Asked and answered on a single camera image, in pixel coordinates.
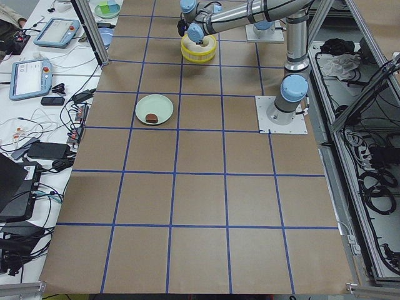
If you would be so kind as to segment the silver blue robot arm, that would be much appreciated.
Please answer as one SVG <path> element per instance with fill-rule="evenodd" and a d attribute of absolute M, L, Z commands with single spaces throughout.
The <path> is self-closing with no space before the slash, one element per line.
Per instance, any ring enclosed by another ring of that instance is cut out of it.
<path fill-rule="evenodd" d="M 280 113 L 293 113 L 308 92 L 308 9 L 311 1 L 246 1 L 228 10 L 214 9 L 216 1 L 181 1 L 180 8 L 189 39 L 201 44 L 206 36 L 246 26 L 286 20 L 285 77 L 274 109 Z"/>

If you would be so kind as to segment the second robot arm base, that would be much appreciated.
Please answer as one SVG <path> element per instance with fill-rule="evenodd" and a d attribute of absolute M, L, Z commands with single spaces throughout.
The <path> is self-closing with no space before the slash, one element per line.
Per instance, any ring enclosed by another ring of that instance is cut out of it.
<path fill-rule="evenodd" d="M 249 43 L 271 43 L 282 44 L 284 42 L 283 32 L 286 30 L 280 21 L 261 21 L 246 25 L 246 39 Z"/>

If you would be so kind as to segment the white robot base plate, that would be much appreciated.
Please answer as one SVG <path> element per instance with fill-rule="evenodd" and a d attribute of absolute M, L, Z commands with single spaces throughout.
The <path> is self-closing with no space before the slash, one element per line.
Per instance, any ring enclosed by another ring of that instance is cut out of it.
<path fill-rule="evenodd" d="M 293 112 L 281 112 L 275 106 L 275 96 L 255 96 L 257 122 L 261 134 L 307 134 L 300 104 Z"/>

